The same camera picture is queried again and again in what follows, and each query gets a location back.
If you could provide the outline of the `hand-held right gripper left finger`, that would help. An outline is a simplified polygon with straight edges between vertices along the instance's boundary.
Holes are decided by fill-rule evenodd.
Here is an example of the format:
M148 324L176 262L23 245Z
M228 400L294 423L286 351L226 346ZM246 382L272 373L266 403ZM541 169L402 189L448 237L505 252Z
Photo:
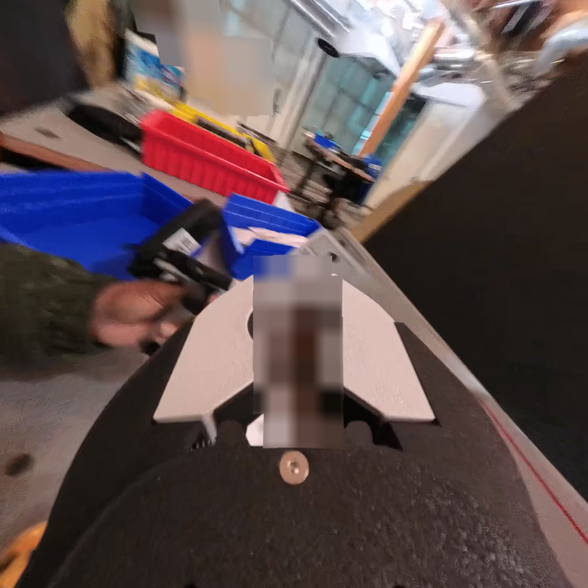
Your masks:
M253 310L253 281L238 281L192 322L153 419L198 421L216 441L216 412L252 384L253 340L247 321Z

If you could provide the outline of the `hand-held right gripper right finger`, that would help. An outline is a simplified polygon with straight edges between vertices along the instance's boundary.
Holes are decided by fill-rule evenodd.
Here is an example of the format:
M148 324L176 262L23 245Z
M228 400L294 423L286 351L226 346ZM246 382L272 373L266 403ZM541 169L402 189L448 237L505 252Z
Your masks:
M433 422L434 411L394 319L342 282L343 384L358 401L395 422Z

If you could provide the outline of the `lego instruction booklet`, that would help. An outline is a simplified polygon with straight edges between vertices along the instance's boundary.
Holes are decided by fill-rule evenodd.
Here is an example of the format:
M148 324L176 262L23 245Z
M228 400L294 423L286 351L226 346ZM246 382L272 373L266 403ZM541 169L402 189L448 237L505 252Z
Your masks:
M548 540L558 558L568 567L572 564L586 565L587 503L584 498L499 406L365 247L352 234L348 235L348 239L378 283L376 291L385 310L413 331L467 387L497 426L522 471L540 522L546 528Z

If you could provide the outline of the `large blue plastic bin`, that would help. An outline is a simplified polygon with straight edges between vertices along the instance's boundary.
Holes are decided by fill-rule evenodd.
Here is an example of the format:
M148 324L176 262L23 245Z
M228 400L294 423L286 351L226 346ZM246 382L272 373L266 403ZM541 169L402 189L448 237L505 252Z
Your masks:
M131 280L136 248L191 205L146 173L2 174L1 241Z

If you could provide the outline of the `person's left forearm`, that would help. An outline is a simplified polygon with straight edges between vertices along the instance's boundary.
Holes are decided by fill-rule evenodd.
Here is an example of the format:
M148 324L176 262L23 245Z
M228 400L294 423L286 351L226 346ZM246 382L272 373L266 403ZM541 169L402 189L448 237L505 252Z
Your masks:
M1 368L45 366L107 346L92 334L93 307L114 278L75 261L1 244Z

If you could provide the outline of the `person's left hand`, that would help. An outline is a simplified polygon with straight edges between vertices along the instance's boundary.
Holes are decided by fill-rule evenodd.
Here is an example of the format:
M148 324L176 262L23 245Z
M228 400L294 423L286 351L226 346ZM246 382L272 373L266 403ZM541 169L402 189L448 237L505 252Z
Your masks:
M169 318L187 289L158 281L109 283L99 290L90 314L93 338L110 348L164 344L187 319Z

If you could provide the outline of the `red plastic bin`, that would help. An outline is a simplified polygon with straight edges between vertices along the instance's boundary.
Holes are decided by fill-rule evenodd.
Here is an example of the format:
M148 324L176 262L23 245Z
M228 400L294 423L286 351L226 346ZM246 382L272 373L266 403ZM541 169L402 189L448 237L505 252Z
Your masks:
M208 130L155 109L141 119L142 161L218 195L272 204L290 188L280 169Z

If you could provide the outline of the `small blue plastic bin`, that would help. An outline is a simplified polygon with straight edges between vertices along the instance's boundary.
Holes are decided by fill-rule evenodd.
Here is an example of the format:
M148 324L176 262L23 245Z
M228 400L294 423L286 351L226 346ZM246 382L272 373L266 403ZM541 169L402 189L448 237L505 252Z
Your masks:
M289 254L293 250L293 246L261 238L245 245L237 229L250 228L309 238L322 227L318 221L299 213L232 194L221 212L219 231L224 264L232 278L239 281L254 273L256 257Z

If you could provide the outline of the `yellow plastic bin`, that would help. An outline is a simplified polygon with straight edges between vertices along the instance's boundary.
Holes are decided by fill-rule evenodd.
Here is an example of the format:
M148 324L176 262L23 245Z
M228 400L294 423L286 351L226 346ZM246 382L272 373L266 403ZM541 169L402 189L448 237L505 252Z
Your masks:
M179 119L190 122L200 128L224 138L225 140L253 153L272 164L276 163L276 158L269 146L260 140L257 136L247 133L240 128L232 127L209 114L190 107L183 102L178 102L172 113Z

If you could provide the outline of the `black ribbed object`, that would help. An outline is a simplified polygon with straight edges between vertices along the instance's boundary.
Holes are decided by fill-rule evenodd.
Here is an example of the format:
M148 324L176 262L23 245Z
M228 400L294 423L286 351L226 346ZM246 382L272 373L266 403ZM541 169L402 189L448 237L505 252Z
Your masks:
M133 122L111 110L78 102L65 112L66 117L94 136L117 145L140 144L142 130Z

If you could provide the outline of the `blue printed plastic bag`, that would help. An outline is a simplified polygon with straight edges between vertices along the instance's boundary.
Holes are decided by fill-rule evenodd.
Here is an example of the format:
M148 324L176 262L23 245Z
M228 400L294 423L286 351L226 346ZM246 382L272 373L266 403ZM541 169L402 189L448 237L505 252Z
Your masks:
M174 105L185 97L185 71L164 64L157 44L127 29L124 36L123 80L135 92L145 92Z

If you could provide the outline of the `cluttered background table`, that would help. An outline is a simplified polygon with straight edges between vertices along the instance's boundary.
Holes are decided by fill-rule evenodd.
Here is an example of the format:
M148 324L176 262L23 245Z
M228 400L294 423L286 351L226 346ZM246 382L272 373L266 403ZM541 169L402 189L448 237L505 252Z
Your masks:
M338 212L342 202L365 214L371 213L374 209L366 200L382 169L379 160L373 156L349 155L321 133L306 130L304 137L311 159L291 195L302 198L313 173L321 168L327 187L326 199L313 201L307 207L309 211L315 211L315 219L323 228L333 230L342 225Z

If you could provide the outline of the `dark partition panel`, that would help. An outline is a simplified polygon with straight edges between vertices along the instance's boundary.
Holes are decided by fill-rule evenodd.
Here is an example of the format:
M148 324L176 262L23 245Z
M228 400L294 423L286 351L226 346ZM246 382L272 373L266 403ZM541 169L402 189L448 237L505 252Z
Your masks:
M587 56L365 247L587 499Z

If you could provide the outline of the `wooden post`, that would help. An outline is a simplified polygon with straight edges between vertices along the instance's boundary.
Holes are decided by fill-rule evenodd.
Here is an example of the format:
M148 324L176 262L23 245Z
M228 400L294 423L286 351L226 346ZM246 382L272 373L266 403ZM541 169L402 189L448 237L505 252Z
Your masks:
M445 31L445 27L443 17L437 17L429 21L423 29L415 48L403 65L393 86L390 88L390 97L386 103L386 107L359 152L361 157L374 153L378 145L382 142L401 107L406 102L411 87L416 83L421 70L432 60L437 43Z

